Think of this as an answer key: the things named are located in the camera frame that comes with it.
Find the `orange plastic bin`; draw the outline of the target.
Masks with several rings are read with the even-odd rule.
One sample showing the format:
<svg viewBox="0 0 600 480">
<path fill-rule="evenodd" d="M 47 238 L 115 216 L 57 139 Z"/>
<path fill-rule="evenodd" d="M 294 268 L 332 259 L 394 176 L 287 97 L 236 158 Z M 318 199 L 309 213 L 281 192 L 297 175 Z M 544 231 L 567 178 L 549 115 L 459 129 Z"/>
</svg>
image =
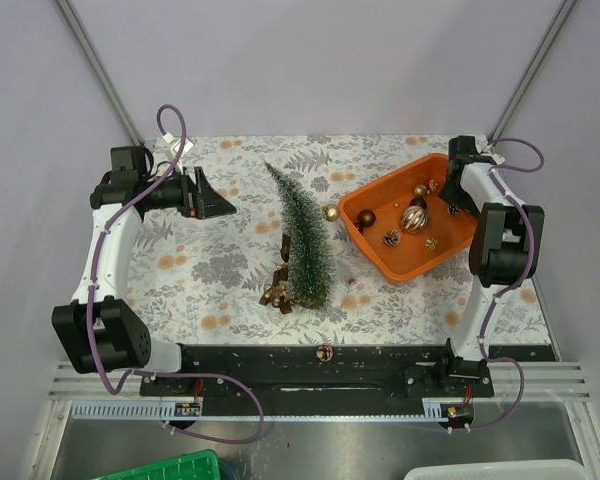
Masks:
<svg viewBox="0 0 600 480">
<path fill-rule="evenodd" d="M 445 154 L 427 155 L 339 201 L 354 244 L 391 284 L 414 279 L 472 242 L 476 218 L 438 196 L 447 164 Z"/>
</svg>

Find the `brown leaf decoration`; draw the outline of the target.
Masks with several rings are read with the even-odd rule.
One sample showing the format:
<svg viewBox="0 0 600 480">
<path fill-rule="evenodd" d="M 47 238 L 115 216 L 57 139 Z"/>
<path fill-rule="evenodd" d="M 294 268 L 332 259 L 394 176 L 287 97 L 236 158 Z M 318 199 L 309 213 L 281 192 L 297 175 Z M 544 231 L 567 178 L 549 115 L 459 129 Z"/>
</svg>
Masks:
<svg viewBox="0 0 600 480">
<path fill-rule="evenodd" d="M 291 252 L 291 237 L 282 235 L 281 248 L 279 250 L 281 262 L 276 265 L 272 275 L 272 281 L 267 286 L 259 299 L 259 304 L 271 306 L 281 314 L 286 315 L 293 311 L 294 300 L 287 288 L 289 280 L 289 259 Z"/>
</svg>

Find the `gold glitter ball ornament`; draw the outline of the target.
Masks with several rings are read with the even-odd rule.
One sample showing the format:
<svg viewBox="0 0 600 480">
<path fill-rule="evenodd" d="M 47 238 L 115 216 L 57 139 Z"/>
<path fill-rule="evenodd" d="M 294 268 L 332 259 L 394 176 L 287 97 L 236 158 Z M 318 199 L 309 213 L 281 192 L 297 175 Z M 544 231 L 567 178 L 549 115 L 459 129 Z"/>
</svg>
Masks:
<svg viewBox="0 0 600 480">
<path fill-rule="evenodd" d="M 322 207 L 324 219 L 327 222 L 335 222 L 340 218 L 340 211 L 337 205 L 327 204 Z"/>
</svg>

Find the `small green christmas tree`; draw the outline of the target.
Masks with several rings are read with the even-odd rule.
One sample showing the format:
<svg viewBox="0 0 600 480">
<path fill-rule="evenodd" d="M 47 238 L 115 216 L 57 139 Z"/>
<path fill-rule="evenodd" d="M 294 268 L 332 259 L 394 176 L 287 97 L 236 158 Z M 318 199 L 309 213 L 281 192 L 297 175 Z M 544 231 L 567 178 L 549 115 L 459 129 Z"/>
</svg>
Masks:
<svg viewBox="0 0 600 480">
<path fill-rule="evenodd" d="M 315 198 L 297 179 L 265 162 L 282 205 L 283 233 L 290 237 L 289 290 L 293 302 L 321 309 L 331 299 L 336 261 L 326 221 Z"/>
</svg>

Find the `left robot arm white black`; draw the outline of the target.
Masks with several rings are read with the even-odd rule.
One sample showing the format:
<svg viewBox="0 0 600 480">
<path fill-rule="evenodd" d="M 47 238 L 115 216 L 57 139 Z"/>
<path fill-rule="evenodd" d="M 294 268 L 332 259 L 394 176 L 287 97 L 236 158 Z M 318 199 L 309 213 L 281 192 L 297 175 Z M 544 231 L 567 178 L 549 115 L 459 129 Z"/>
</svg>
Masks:
<svg viewBox="0 0 600 480">
<path fill-rule="evenodd" d="M 144 216 L 175 209 L 207 220 L 236 213 L 208 182 L 202 168 L 179 168 L 163 182 L 151 178 L 153 156 L 140 146 L 116 147 L 112 168 L 90 196 L 92 239 L 84 272 L 69 304 L 54 308 L 52 326 L 74 369 L 145 370 L 162 373 L 172 393 L 185 395 L 197 382 L 178 344 L 155 340 L 127 302 L 132 249 Z"/>
</svg>

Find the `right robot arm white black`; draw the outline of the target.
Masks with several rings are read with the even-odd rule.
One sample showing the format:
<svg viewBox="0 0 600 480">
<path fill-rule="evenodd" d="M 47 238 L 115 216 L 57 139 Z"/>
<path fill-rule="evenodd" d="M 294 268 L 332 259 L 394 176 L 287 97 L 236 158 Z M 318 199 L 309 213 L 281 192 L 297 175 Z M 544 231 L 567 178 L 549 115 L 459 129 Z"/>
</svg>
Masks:
<svg viewBox="0 0 600 480">
<path fill-rule="evenodd" d="M 500 172 L 513 167 L 494 153 L 481 151 L 475 137 L 452 138 L 448 156 L 438 196 L 477 219 L 468 257 L 473 275 L 470 297 L 434 373 L 437 388 L 455 396 L 471 380 L 480 382 L 488 376 L 495 317 L 510 294 L 535 273 L 545 214 L 512 192 Z"/>
</svg>

